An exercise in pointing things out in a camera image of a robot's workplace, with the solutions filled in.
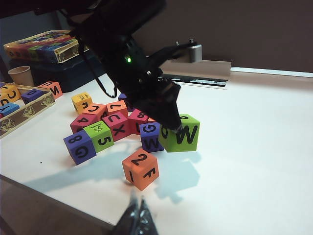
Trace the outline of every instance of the block box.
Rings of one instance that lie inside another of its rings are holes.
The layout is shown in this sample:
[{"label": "block box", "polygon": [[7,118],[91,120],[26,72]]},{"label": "block box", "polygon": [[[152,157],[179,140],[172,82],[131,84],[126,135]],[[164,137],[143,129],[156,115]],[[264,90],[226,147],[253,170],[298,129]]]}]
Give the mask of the block box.
[{"label": "block box", "polygon": [[34,101],[35,99],[39,98],[44,94],[43,91],[37,90],[37,89],[32,89],[29,92],[26,92],[21,95],[22,100],[24,101],[24,104],[28,104],[31,101]]},{"label": "block box", "polygon": [[148,116],[145,115],[143,112],[141,112],[138,109],[135,109],[132,114],[129,115],[128,121],[131,129],[131,133],[140,135],[140,129],[139,126],[141,124],[145,124],[148,121]]},{"label": "block box", "polygon": [[83,111],[92,104],[91,96],[87,92],[83,92],[72,97],[74,108],[78,114],[82,114]]},{"label": "block box", "polygon": [[84,127],[96,123],[97,116],[91,114],[80,114],[75,120],[70,124],[73,134],[83,130]]},{"label": "block box", "polygon": [[143,191],[159,177],[157,158],[139,149],[122,161],[126,179]]},{"label": "block box", "polygon": [[0,107],[0,114],[2,114],[3,117],[8,116],[9,114],[18,110],[19,108],[20,108],[19,105],[15,103],[7,103]]},{"label": "block box", "polygon": [[84,127],[84,130],[91,138],[97,153],[114,145],[111,130],[103,121]]},{"label": "block box", "polygon": [[108,108],[108,115],[116,114],[118,112],[121,112],[125,117],[128,118],[128,111],[126,104],[123,100],[113,102],[113,103],[108,103],[107,104]]},{"label": "block box", "polygon": [[45,82],[45,83],[39,85],[38,87],[51,90],[54,99],[59,98],[63,94],[61,87],[60,87],[60,84],[58,82],[48,81],[48,82]]},{"label": "block box", "polygon": [[83,114],[95,115],[97,121],[101,121],[101,118],[104,118],[108,115],[108,109],[105,104],[90,104],[88,108],[83,110]]},{"label": "block box", "polygon": [[0,105],[13,103],[21,98],[21,93],[17,86],[11,84],[3,84],[0,88]]},{"label": "block box", "polygon": [[180,119],[183,129],[174,133],[162,126],[159,141],[167,152],[196,151],[200,122],[188,114],[181,114]]},{"label": "block box", "polygon": [[164,148],[158,141],[160,124],[157,122],[140,125],[140,137],[142,149],[148,153],[163,151]]},{"label": "block box", "polygon": [[70,135],[63,140],[76,165],[96,156],[91,138],[84,130]]},{"label": "block box", "polygon": [[128,119],[121,112],[103,117],[102,120],[110,128],[114,142],[131,134]]}]

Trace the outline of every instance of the letter x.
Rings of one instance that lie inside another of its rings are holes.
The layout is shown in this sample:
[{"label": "letter x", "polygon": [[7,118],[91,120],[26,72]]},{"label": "letter x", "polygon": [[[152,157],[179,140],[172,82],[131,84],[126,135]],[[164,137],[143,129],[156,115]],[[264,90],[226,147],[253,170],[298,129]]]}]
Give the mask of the letter x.
[{"label": "letter x", "polygon": [[116,131],[116,132],[114,133],[114,136],[116,136],[119,132],[125,133],[126,131],[123,130],[123,127],[124,127],[124,124],[122,124],[118,129],[113,128],[113,130]]}]

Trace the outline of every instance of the white table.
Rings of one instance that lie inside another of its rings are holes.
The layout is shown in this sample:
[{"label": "white table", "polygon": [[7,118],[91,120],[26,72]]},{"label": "white table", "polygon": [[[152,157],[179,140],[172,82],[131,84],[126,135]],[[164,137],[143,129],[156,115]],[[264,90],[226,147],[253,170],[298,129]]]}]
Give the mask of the white table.
[{"label": "white table", "polygon": [[[95,103],[114,101],[95,81],[64,94],[1,140],[1,174],[116,224],[133,188],[121,161],[140,138],[75,166],[63,138],[76,117],[70,98],[84,91]],[[159,234],[312,234],[312,91],[312,78],[242,72],[231,73],[227,90],[182,85],[179,112],[201,122],[198,150],[155,153],[160,177],[136,189]]]}]

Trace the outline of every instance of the purple block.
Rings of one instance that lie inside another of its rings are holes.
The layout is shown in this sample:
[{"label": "purple block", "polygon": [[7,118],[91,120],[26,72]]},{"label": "purple block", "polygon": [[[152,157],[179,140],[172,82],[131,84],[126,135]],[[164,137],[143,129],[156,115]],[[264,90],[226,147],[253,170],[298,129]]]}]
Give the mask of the purple block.
[{"label": "purple block", "polygon": [[134,108],[132,105],[130,105],[130,104],[128,103],[128,101],[127,101],[127,96],[126,96],[125,94],[121,93],[121,94],[118,96],[118,100],[120,100],[120,101],[121,101],[121,100],[124,100],[128,112],[132,112],[132,111],[135,110],[135,108]]},{"label": "purple block", "polygon": [[161,143],[158,141],[160,124],[157,122],[142,124],[140,128],[140,137],[142,149],[148,153],[164,150]]},{"label": "purple block", "polygon": [[84,130],[70,135],[63,140],[76,165],[97,155],[91,138]]},{"label": "purple block", "polygon": [[32,89],[29,92],[22,94],[21,97],[22,97],[22,100],[24,101],[24,104],[27,104],[27,103],[39,98],[43,94],[44,94],[44,92],[41,90]]}]

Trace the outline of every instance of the orange block with 2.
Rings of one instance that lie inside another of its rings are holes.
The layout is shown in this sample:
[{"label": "orange block with 2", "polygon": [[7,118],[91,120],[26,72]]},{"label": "orange block with 2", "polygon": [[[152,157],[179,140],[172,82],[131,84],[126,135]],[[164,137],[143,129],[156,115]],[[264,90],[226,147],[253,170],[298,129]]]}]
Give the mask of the orange block with 2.
[{"label": "orange block with 2", "polygon": [[157,158],[142,148],[122,161],[126,179],[143,191],[159,177]]}]

